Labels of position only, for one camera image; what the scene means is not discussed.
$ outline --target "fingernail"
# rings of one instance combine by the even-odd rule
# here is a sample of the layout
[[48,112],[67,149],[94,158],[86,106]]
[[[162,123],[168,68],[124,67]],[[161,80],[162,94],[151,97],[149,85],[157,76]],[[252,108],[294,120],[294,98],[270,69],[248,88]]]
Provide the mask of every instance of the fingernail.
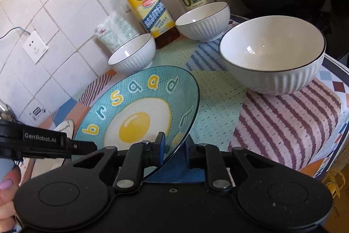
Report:
[[13,186],[13,181],[11,179],[6,179],[0,184],[0,190],[7,190]]

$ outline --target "white ceramic bowl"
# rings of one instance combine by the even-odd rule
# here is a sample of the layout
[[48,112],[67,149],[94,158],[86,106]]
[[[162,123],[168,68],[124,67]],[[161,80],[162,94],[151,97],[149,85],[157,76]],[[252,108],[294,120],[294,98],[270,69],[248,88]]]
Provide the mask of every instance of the white ceramic bowl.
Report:
[[310,83],[325,49],[326,39],[314,25],[279,15],[235,26],[219,47],[227,68],[240,83],[272,95],[293,93]]
[[150,33],[139,35],[118,48],[108,64],[116,71],[131,75],[149,68],[155,55],[155,40]]
[[206,43],[222,36],[229,20],[229,5],[212,2],[184,13],[177,19],[176,27],[187,38]]

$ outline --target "bowl rim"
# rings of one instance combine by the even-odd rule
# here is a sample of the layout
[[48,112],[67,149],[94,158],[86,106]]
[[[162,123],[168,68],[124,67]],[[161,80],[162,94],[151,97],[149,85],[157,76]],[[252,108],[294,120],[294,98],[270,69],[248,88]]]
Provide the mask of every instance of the bowl rim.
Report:
[[323,37],[323,49],[322,49],[321,53],[320,53],[315,59],[313,59],[311,62],[308,62],[307,64],[304,64],[304,65],[299,66],[299,67],[289,68],[289,69],[283,69],[283,70],[279,70],[279,71],[263,71],[263,70],[259,70],[259,69],[247,68],[247,67],[240,66],[240,65],[238,65],[238,64],[234,64],[234,63],[232,63],[230,60],[228,60],[228,59],[222,54],[222,51],[221,51],[221,43],[222,43],[222,40],[224,39],[224,37],[226,36],[226,34],[228,34],[232,29],[234,29],[235,27],[239,26],[239,25],[242,24],[242,23],[246,23],[246,22],[251,21],[251,20],[254,20],[254,19],[266,18],[266,17],[275,17],[275,16],[277,16],[277,17],[282,16],[282,17],[288,17],[288,18],[295,18],[295,19],[301,20],[301,21],[303,21],[303,22],[306,22],[306,23],[308,23],[308,24],[311,24],[310,22],[305,21],[305,20],[303,20],[303,19],[300,19],[300,18],[297,18],[297,17],[293,17],[293,16],[287,16],[287,15],[267,15],[267,16],[262,16],[262,17],[256,17],[256,18],[248,19],[248,20],[246,20],[246,21],[244,21],[244,22],[239,23],[238,25],[234,26],[233,28],[229,29],[229,30],[223,35],[223,37],[221,38],[221,40],[220,40],[220,42],[219,42],[219,53],[221,54],[222,58],[224,58],[228,63],[230,63],[230,64],[232,64],[232,65],[234,65],[234,66],[236,66],[236,67],[238,67],[238,68],[244,69],[244,70],[246,70],[246,71],[283,72],[283,71],[295,71],[295,70],[300,69],[300,68],[302,68],[302,67],[308,66],[308,65],[312,64],[313,62],[317,61],[319,58],[321,58],[323,54],[325,54],[326,47],[327,47],[327,40],[326,40],[326,37],[325,37],[325,35],[322,33],[322,31],[321,31],[319,28],[317,28],[315,25],[313,25],[313,24],[311,24],[311,25],[312,25],[313,27],[315,27],[315,28],[321,33],[321,35],[322,35],[322,37]]
[[[125,58],[125,59],[123,59],[123,60],[121,60],[121,61],[115,62],[115,63],[113,63],[113,64],[110,64],[110,63],[109,63],[111,57],[112,57],[121,47],[123,47],[124,45],[126,45],[128,42],[130,42],[130,41],[132,41],[132,40],[134,40],[134,39],[136,39],[136,38],[138,38],[138,37],[141,37],[141,36],[143,36],[143,35],[149,35],[149,39],[148,39],[138,50],[136,50],[134,53],[130,54],[127,58]],[[114,51],[114,53],[112,53],[112,55],[109,57],[109,59],[108,59],[108,65],[109,65],[109,66],[113,66],[114,64],[119,64],[119,63],[123,62],[124,60],[128,59],[129,57],[131,57],[132,55],[134,55],[135,53],[137,53],[141,48],[143,48],[143,47],[151,40],[151,38],[152,38],[152,35],[151,35],[150,33],[144,33],[144,34],[138,35],[138,36],[136,36],[136,37],[134,37],[134,38],[128,40],[127,42],[123,43],[123,44],[122,44],[120,47],[118,47],[118,48],[116,49],[116,51]]]
[[[178,21],[182,16],[186,15],[188,12],[194,11],[195,9],[198,9],[198,8],[200,8],[200,7],[204,7],[205,5],[209,5],[209,4],[213,4],[213,3],[219,3],[219,2],[225,3],[225,4],[226,4],[225,7],[223,7],[221,10],[219,10],[219,11],[217,11],[217,12],[215,12],[215,13],[209,15],[209,16],[206,16],[205,18],[202,18],[202,19],[200,19],[200,20],[198,20],[198,21],[195,21],[195,22],[191,22],[191,23],[187,23],[187,24],[183,24],[183,25],[178,25],[178,24],[177,24],[177,21]],[[175,26],[177,26],[177,27],[182,27],[182,26],[186,26],[186,25],[193,24],[193,23],[198,23],[198,22],[200,22],[200,21],[205,20],[206,18],[209,18],[209,17],[211,17],[211,16],[214,16],[215,14],[217,14],[217,13],[221,12],[222,10],[226,9],[226,7],[228,7],[228,6],[229,6],[229,4],[228,4],[227,2],[225,2],[225,1],[215,1],[215,2],[206,3],[206,4],[201,5],[201,6],[199,6],[199,7],[195,7],[194,9],[189,10],[189,11],[187,11],[186,13],[182,14],[181,16],[179,16],[178,19],[177,19],[176,22],[175,22]]]

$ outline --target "striped cloth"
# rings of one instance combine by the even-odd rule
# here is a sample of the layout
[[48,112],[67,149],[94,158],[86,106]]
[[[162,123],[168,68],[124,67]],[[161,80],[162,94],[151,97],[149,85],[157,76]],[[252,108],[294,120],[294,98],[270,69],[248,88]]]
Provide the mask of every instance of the striped cloth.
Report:
[[299,170],[331,136],[340,112],[339,98],[316,78],[290,95],[249,90],[229,150],[241,146]]

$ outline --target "electrical outlet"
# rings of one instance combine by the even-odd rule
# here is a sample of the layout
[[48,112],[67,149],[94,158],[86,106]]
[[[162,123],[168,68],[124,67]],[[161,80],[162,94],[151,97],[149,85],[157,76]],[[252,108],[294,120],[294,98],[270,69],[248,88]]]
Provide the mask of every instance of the electrical outlet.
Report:
[[45,42],[40,38],[39,34],[34,30],[27,38],[23,45],[23,49],[27,52],[28,56],[36,64],[39,59],[46,53],[48,47]]

